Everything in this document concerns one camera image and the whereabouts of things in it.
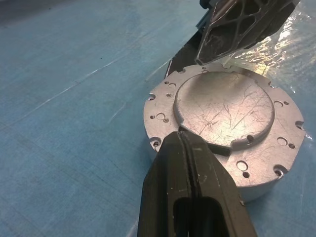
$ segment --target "machined aluminum part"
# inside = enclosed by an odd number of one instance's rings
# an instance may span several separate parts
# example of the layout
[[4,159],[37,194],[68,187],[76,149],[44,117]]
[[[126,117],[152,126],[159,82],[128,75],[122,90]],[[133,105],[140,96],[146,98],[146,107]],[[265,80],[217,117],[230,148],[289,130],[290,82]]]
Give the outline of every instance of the machined aluminum part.
[[157,152],[179,129],[201,136],[244,201],[268,191],[292,167],[304,140],[294,101],[255,72],[222,64],[173,72],[149,95],[144,124]]

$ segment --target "blue mat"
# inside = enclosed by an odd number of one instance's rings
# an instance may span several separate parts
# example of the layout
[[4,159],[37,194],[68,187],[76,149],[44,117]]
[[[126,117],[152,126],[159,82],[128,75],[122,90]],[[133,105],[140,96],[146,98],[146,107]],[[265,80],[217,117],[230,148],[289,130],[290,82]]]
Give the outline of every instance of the blue mat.
[[[313,237],[316,3],[238,56],[267,66],[307,131],[297,161],[250,203],[260,237]],[[0,2],[0,236],[132,237],[151,165],[148,93],[196,31],[198,1]]]

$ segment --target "metal flange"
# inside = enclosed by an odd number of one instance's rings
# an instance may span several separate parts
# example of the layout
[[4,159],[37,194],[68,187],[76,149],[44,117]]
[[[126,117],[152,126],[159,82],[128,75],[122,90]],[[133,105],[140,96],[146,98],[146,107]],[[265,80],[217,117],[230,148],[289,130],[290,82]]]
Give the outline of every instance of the metal flange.
[[245,201],[261,196],[291,169],[305,136],[300,110],[270,83],[221,64],[173,72],[145,103],[152,148],[158,151],[173,131],[189,130],[209,144]]

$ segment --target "aluminum disc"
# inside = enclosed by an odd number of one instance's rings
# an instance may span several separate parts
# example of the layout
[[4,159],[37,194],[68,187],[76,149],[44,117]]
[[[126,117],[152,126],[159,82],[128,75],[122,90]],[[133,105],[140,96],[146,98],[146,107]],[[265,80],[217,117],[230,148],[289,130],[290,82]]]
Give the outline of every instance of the aluminum disc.
[[221,64],[173,72],[149,96],[144,123],[152,148],[180,127],[200,135],[245,201],[269,190],[292,167],[303,142],[293,100],[249,70]]

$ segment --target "circular metal part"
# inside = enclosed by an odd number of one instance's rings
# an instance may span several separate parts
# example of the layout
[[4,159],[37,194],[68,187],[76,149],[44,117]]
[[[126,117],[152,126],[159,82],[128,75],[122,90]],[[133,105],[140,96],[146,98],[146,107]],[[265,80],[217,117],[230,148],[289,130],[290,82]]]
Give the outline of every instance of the circular metal part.
[[169,75],[150,93],[144,123],[155,151],[180,127],[201,136],[245,201],[263,195],[290,170],[305,136],[301,112],[282,89],[252,71],[221,64]]

